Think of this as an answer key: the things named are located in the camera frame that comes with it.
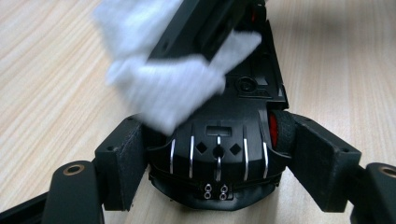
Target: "white tissue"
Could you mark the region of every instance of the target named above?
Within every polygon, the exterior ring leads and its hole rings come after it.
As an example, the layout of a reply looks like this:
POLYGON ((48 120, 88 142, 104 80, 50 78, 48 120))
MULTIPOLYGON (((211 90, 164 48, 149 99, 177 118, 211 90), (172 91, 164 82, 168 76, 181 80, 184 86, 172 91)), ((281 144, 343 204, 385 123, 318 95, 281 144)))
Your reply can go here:
POLYGON ((224 75, 261 42, 255 33, 231 32, 211 63, 201 55, 148 60, 182 0, 104 0, 96 18, 113 63, 106 80, 117 86, 142 122, 170 135, 215 93, 224 75))

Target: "light wood surface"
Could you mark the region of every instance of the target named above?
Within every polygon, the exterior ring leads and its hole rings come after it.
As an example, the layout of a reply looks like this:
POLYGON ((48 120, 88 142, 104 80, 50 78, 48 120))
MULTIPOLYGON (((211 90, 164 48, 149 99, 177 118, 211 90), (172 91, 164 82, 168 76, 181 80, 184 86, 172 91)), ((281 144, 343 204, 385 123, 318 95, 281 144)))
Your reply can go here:
MULTIPOLYGON (((93 159, 129 111, 105 85, 110 64, 92 21, 97 0, 0 1, 0 211, 49 189, 52 173, 93 159)), ((359 149, 361 166, 396 165, 396 1, 272 0, 267 5, 290 112, 359 149)), ((290 171, 236 212, 193 211, 147 174, 129 213, 107 223, 348 223, 325 214, 290 171)))

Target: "black wheel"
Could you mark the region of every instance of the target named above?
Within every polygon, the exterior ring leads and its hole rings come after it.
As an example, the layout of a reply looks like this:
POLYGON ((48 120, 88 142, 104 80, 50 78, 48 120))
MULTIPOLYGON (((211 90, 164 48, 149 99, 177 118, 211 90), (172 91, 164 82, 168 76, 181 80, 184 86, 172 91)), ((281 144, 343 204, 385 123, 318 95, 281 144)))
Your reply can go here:
POLYGON ((281 154, 290 154, 296 134, 295 122, 287 111, 273 110, 268 116, 273 150, 281 154))

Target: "wooden table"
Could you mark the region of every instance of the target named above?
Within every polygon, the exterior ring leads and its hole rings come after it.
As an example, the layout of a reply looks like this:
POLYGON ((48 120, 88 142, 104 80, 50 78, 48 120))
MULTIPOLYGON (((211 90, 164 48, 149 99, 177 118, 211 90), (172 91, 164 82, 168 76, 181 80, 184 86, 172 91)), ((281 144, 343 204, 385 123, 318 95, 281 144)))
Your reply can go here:
MULTIPOLYGON (((49 189, 52 173, 93 159, 133 114, 105 85, 110 60, 92 21, 97 0, 0 2, 0 211, 49 189)), ((361 166, 396 164, 396 1, 268 3, 290 112, 359 149, 361 166)), ((144 176, 129 213, 107 223, 348 223, 324 214, 286 171, 266 199, 236 212, 193 211, 144 176)))

